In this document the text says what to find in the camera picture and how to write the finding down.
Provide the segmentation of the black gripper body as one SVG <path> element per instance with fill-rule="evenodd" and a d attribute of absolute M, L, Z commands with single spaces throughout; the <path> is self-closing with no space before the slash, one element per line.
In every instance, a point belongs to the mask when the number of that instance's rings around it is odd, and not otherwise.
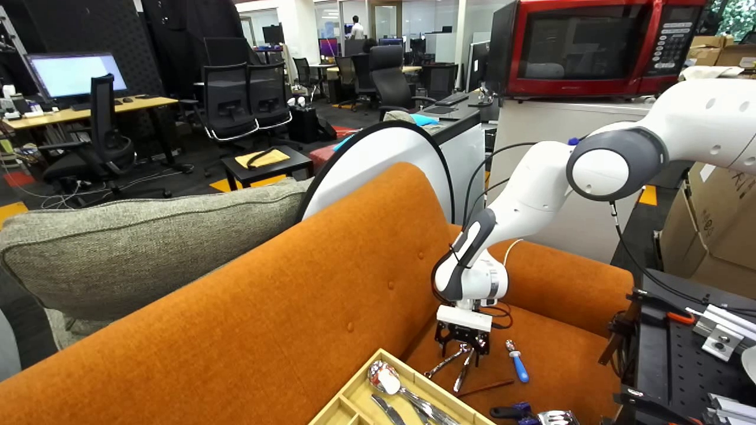
<path fill-rule="evenodd" d="M 490 336 L 484 330 L 453 325 L 453 323 L 439 323 L 436 329 L 436 343 L 439 349 L 447 349 L 452 340 L 470 346 L 475 353 L 486 354 L 490 353 Z"/>

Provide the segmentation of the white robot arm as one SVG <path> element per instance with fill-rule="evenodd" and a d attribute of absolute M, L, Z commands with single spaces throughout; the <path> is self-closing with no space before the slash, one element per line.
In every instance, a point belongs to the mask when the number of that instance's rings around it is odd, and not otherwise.
<path fill-rule="evenodd" d="M 703 160 L 753 176 L 756 82 L 683 81 L 662 92 L 636 124 L 603 125 L 576 144 L 536 142 L 508 186 L 465 223 L 438 263 L 438 322 L 490 333 L 494 320 L 479 315 L 479 307 L 508 294 L 508 272 L 490 253 L 494 243 L 541 231 L 560 213 L 567 191 L 590 201 L 627 198 L 672 160 Z"/>

